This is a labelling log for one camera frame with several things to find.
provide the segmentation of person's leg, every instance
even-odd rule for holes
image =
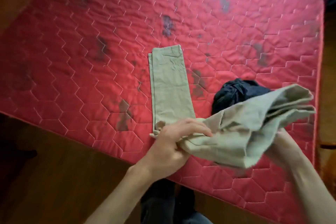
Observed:
[[[201,213],[196,212],[194,207],[194,191],[182,186],[176,198],[174,224],[213,224]]]
[[[141,224],[172,224],[175,183],[161,179],[141,198]]]

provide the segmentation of red quilted mattress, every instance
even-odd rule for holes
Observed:
[[[0,111],[136,163],[152,140],[148,53],[180,44],[197,117],[235,78],[316,94],[323,0],[33,0],[0,38]],[[317,119],[287,129],[314,162]],[[282,170],[191,157],[171,177],[274,222],[303,223]]]

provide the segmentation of folded beige pants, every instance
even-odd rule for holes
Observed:
[[[166,48],[162,48],[165,49],[164,54],[159,48],[155,49],[157,50],[153,49],[153,55],[149,58],[154,126],[151,136],[154,138],[158,136],[165,124],[171,124],[185,117],[195,117],[189,87],[185,87],[187,75],[185,70],[184,73],[181,71],[184,62],[180,47],[179,57],[182,57],[182,64],[177,64],[177,59],[162,58],[158,60],[165,60],[165,62],[154,63],[154,56],[172,57],[167,55]],[[177,71],[178,74],[169,75],[168,71],[172,73]],[[165,94],[168,85],[172,85],[175,80],[178,81],[176,83],[179,86],[173,85],[173,92],[168,90],[169,93]],[[160,82],[159,88],[156,88],[157,81]],[[182,138],[179,145],[190,154],[214,161],[219,165],[249,168],[258,162],[272,144],[278,129],[315,113],[313,106],[306,105],[311,99],[313,95],[310,91],[299,85],[290,85],[248,99],[207,119],[198,119],[211,129],[213,137],[193,134]]]

